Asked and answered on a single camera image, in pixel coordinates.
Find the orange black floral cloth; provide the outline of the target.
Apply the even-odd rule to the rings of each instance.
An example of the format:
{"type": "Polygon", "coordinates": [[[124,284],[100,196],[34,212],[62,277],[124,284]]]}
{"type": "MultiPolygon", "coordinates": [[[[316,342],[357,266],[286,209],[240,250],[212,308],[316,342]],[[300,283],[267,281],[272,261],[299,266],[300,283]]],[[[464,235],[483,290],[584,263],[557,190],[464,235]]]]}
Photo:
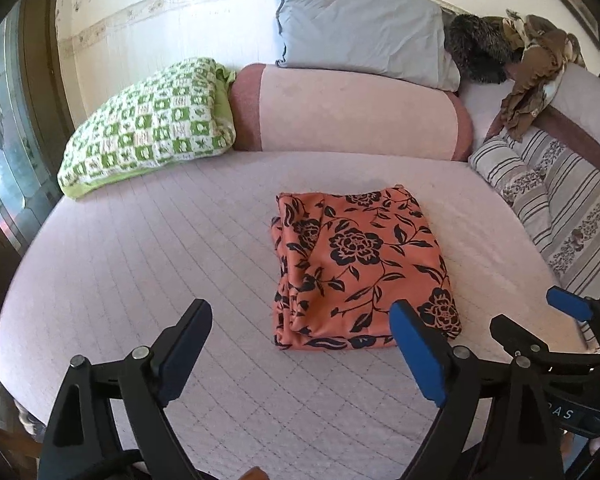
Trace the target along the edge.
{"type": "Polygon", "coordinates": [[[399,300],[445,338],[460,334],[440,245],[404,186],[347,195],[280,193],[276,204],[277,348],[391,347],[389,310],[399,300]]]}

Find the striped floral bedding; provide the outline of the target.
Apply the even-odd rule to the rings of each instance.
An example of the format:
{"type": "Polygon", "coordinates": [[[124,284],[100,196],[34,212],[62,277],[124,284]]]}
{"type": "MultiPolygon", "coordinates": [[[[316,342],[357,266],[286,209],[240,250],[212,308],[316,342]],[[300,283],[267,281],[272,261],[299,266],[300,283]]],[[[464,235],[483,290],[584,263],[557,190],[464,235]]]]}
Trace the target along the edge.
{"type": "Polygon", "coordinates": [[[600,170],[545,131],[505,132],[469,157],[513,209],[562,288],[600,296],[600,170]]]}

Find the pink quilted bed cover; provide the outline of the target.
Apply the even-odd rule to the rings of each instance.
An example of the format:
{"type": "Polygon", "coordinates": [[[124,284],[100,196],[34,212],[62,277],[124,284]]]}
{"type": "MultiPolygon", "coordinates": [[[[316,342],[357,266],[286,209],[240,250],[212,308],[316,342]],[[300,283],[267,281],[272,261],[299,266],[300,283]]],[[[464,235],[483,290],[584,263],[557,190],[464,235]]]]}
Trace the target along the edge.
{"type": "Polygon", "coordinates": [[[178,322],[196,298],[213,327],[166,414],[192,463],[215,477],[395,479],[436,408],[395,348],[282,351],[270,224],[281,192],[405,186],[419,202],[477,356],[505,314],[555,351],[576,323],[545,300],[554,276],[509,206],[462,162],[337,153],[231,152],[61,200],[23,257],[0,315],[0,382],[50,417],[70,360],[115,361],[178,322]]]}

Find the brown crumpled cloth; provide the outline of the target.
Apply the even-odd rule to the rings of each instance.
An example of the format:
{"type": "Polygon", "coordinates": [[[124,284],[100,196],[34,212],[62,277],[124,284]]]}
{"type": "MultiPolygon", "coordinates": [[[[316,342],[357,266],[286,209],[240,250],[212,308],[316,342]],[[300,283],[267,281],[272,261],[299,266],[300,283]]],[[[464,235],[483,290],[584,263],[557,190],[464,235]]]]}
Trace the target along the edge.
{"type": "Polygon", "coordinates": [[[520,142],[553,101],[570,64],[585,68],[579,40],[571,32],[534,14],[507,10],[505,37],[521,48],[521,60],[513,67],[513,89],[501,102],[498,119],[508,135],[520,142]]]}

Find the stained glass window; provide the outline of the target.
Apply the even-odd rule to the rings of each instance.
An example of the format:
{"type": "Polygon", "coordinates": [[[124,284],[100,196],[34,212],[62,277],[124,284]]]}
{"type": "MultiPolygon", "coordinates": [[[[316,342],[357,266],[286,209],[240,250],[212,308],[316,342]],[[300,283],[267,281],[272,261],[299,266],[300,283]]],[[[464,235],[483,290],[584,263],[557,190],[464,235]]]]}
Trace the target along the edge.
{"type": "Polygon", "coordinates": [[[61,192],[36,140],[18,51],[20,5],[0,24],[0,230],[24,254],[61,192]]]}

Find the dark furry cushion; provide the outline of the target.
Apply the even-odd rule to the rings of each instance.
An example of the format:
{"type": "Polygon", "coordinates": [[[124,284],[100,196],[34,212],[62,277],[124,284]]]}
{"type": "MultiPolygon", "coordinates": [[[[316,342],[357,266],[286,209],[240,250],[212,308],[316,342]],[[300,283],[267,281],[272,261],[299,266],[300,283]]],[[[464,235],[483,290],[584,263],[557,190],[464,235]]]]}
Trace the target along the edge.
{"type": "Polygon", "coordinates": [[[445,26],[444,47],[460,78],[476,84],[501,84],[507,79],[505,66],[521,58],[521,50],[506,38],[500,16],[458,14],[445,26]]]}

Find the pink cylindrical bolster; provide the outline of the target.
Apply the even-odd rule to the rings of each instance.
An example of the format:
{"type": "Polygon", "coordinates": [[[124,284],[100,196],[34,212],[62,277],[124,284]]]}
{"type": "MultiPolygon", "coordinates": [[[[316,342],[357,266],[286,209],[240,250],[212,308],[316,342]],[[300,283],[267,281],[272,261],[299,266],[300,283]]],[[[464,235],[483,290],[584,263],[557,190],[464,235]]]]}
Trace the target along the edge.
{"type": "Polygon", "coordinates": [[[464,162],[474,129],[452,92],[338,70],[251,64],[230,87],[234,147],[464,162]]]}

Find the green white patterned pillow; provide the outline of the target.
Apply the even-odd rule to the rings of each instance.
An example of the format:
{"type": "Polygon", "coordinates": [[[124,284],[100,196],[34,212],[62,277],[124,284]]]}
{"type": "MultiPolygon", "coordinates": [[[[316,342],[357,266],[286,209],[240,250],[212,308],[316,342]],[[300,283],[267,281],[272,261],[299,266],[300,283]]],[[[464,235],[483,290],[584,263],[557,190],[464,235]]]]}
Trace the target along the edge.
{"type": "Polygon", "coordinates": [[[112,96],[76,128],[57,175],[77,200],[180,162],[218,156],[236,141],[228,92],[236,73],[189,58],[112,96]]]}

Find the grey pillow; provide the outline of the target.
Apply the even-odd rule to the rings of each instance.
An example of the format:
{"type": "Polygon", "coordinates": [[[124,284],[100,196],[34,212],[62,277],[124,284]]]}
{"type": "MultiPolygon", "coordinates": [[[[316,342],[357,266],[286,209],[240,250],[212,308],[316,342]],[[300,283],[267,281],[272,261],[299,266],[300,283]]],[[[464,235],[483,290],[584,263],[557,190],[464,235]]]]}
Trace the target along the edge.
{"type": "Polygon", "coordinates": [[[344,70],[454,92],[460,71],[432,0],[280,0],[285,68],[344,70]]]}

